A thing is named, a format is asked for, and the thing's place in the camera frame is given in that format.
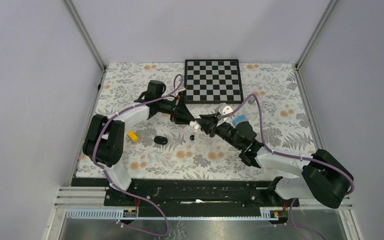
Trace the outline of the white earbud charging case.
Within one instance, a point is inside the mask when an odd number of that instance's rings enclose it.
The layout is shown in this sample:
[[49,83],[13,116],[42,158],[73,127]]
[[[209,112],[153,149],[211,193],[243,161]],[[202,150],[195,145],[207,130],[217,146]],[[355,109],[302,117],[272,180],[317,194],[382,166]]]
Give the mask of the white earbud charging case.
[[190,121],[189,126],[194,129],[195,131],[198,131],[201,129],[201,125],[197,121]]

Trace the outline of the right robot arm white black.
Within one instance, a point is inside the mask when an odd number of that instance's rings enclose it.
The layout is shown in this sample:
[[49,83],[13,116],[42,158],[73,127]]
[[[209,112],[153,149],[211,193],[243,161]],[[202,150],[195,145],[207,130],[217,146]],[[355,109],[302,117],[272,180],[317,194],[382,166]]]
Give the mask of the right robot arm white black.
[[200,115],[190,122],[190,126],[211,138],[218,136],[239,150],[239,158],[247,166],[294,175],[293,178],[279,176],[271,182],[266,198],[273,206],[289,199],[314,199],[328,208],[337,209],[344,197],[355,189],[351,173],[327,150],[294,155],[271,149],[257,140],[257,133],[244,116],[229,123],[223,122],[218,113]]

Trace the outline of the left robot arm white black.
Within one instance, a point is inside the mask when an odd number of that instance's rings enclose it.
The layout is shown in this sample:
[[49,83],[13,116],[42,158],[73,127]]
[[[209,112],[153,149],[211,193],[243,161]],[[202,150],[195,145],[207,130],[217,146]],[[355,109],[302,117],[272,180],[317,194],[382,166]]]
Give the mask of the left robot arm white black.
[[195,121],[186,106],[186,90],[173,91],[166,96],[166,85],[151,80],[132,106],[109,118],[96,114],[92,117],[82,146],[82,152],[101,168],[110,186],[117,189],[116,199],[124,206],[132,204],[135,192],[129,188],[132,178],[121,162],[125,136],[136,124],[146,121],[157,113],[170,116],[177,125],[189,125]]

